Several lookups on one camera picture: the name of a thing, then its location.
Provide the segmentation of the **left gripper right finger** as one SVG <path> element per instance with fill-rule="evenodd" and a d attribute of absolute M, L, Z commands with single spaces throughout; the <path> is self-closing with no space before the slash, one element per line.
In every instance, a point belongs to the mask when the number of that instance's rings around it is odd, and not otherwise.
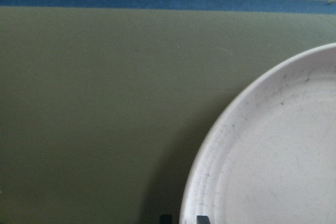
<path fill-rule="evenodd" d="M 197 224 L 211 224 L 210 219 L 208 216 L 196 216 L 196 223 Z"/>

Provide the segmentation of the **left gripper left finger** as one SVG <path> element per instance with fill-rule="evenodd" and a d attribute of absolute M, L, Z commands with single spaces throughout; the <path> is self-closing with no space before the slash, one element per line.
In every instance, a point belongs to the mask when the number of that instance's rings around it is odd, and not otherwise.
<path fill-rule="evenodd" d="M 172 224 L 172 215 L 161 215 L 160 224 Z"/>

